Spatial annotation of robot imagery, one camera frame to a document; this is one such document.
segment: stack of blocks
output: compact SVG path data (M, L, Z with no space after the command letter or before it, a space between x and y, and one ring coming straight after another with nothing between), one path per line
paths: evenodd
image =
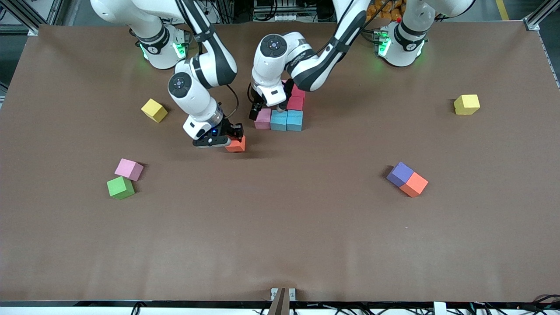
M167 110L160 103L150 99L143 107L142 111L146 116L150 117L156 123L160 121L167 115Z
M109 195L122 200L135 194L131 180L136 182L143 169L144 167L137 162L121 159L115 171L115 174L120 176L107 182Z
M472 115L480 108L478 95L461 95L455 102L455 114L457 115Z
M293 86L292 96L288 100L285 111L278 112L263 108L255 120L256 129L272 129L278 131L301 131L304 122L305 92Z
M427 180L402 162L392 169L387 179L411 197L420 196L428 184Z

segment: white robot link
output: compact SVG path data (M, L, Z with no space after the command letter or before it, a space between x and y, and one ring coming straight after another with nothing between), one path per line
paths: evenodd
M108 22L126 24L138 38L144 57L158 69L175 66L168 88L189 116L183 125L196 147L227 146L243 137L243 126L232 124L207 89L230 84L237 65L214 26L194 0L90 0L94 11ZM161 18L187 23L207 52L185 60L184 31L164 25Z
M475 0L409 0L400 23L382 27L387 37L379 45L378 55L397 67L412 64L422 53L426 33L434 22L436 11L447 17L463 14Z
M284 111L291 97L293 84L304 91L320 88L362 30L369 2L333 0L339 17L338 25L319 56L300 33L265 36L256 49L253 61L253 77L248 91L253 107L249 117L256 119L261 107L265 105L277 105L279 112ZM409 0L402 22L392 22L384 28L388 32L389 45L385 44L380 56L396 66L411 64L420 54L436 10L453 17L468 10L473 3L474 0ZM285 85L280 80L284 70L293 78Z
M252 81L248 91L253 107L249 117L255 120L265 105L277 105L278 111L284 111L294 83L303 91L320 88L360 33L366 21L369 2L333 0L338 24L321 55L298 32L265 36L253 60ZM285 85L281 81L284 70L292 77Z

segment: pink cube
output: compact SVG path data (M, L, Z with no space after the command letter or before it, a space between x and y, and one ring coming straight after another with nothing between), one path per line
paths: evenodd
M115 174L137 181L143 169L143 166L134 161L121 159L119 166L116 168Z
M298 96L292 96L288 100L287 109L302 111L304 109L304 99Z
M256 129L270 129L270 116L272 110L270 108L263 108L260 110L259 115L255 120Z
M293 96L304 99L305 98L305 91L302 91L302 90L298 89L297 86L294 84L293 89L292 89L292 97Z

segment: green led light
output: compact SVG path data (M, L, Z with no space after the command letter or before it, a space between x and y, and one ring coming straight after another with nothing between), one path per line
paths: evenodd
M391 39L387 39L386 42L384 42L383 44L381 44L379 46L379 55L381 56L385 56L387 54L387 51L389 50L389 46L391 46Z
M422 40L420 47L418 47L418 53L416 54L416 57L418 57L422 53L422 47L424 46L425 42L426 42L425 40Z
M146 54L146 51L144 50L144 47L142 47L142 45L140 45L140 48L142 49L142 53L144 54L144 59L148 60L148 55Z
M175 52L177 53L177 57L179 57L179 59L183 59L186 57L185 48L183 47L183 45L174 44L173 48L175 49Z

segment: floor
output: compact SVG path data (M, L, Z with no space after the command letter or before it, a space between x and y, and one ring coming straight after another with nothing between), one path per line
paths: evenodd
M506 15L510 20L520 20L535 10L542 0L509 0L505 3ZM52 3L52 0L35 0L33 5L38 6L41 14L44 7ZM502 0L477 0L473 7L465 14L450 19L449 21L496 21L502 20L504 12L498 9L498 3ZM2 23L9 21L7 15ZM99 18L93 11L89 0L75 0L66 17L66 25L81 26L111 26ZM553 12L540 24L540 34L547 48L552 66L560 71L560 10ZM26 36L2 36L0 35L0 82L9 85L17 62L25 46Z

